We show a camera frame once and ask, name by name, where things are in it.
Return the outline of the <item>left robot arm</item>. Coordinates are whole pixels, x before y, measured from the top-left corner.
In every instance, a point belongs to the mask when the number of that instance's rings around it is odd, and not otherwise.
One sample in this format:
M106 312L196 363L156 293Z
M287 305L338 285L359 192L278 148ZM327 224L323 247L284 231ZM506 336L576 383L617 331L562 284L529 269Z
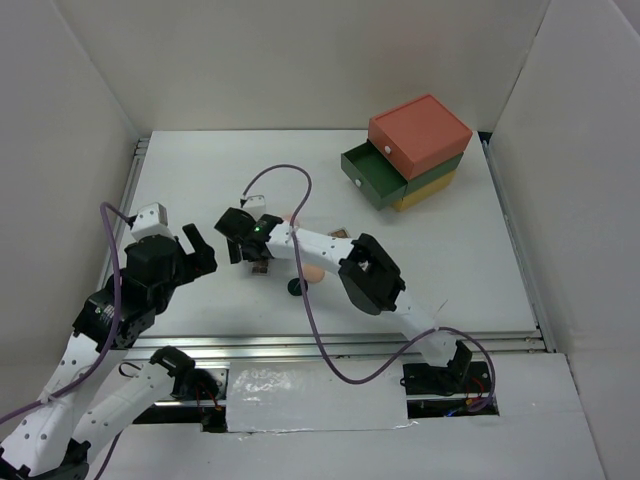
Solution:
M2 478L83 479L99 449L154 402L194 391L194 360L165 346L124 387L92 403L175 290L216 271L215 251L197 227L182 230L192 253L172 235L144 236L126 247L126 265L86 299L54 374L38 400L18 411L20 424L1 443Z

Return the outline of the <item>green drawer box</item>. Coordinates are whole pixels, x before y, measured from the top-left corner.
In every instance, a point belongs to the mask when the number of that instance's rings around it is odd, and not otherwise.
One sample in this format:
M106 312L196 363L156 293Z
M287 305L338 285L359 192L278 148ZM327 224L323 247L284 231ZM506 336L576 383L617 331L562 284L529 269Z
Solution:
M382 210L443 175L456 171L462 158L463 153L460 153L407 180L371 142L366 141L341 154L341 169L369 203L376 210Z

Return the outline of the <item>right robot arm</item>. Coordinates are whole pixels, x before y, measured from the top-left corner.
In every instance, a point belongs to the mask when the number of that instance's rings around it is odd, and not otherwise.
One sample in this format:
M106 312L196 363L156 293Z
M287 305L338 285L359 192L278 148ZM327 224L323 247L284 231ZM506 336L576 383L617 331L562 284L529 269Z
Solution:
M343 382L363 385L380 376L403 353L415 346L427 372L418 377L435 385L437 394L459 390L470 378L471 351L456 338L452 328L440 327L407 291L401 270L371 235L338 238L301 229L291 220L264 214L254 219L248 212L230 207L215 224L227 240L231 261L293 260L297 272L304 265L318 267L337 276L351 304L359 311L387 317L407 342L378 370L353 379L332 362L322 342L306 291L303 305L319 352L330 370Z

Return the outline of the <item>pink brown eyeshadow palette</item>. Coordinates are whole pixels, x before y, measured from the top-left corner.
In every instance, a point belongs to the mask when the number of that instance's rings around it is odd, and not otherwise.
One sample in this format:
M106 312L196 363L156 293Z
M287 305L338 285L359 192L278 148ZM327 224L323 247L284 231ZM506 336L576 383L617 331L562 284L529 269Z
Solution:
M251 274L258 276L266 276L269 274L269 261L259 260L252 263Z

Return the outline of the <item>orange drawer box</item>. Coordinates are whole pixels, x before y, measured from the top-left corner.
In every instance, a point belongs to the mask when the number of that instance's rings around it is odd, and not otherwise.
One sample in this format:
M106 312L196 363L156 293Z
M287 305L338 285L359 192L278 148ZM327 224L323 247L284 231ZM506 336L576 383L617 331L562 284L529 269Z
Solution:
M368 140L407 180L464 152L472 131L427 94L369 119Z

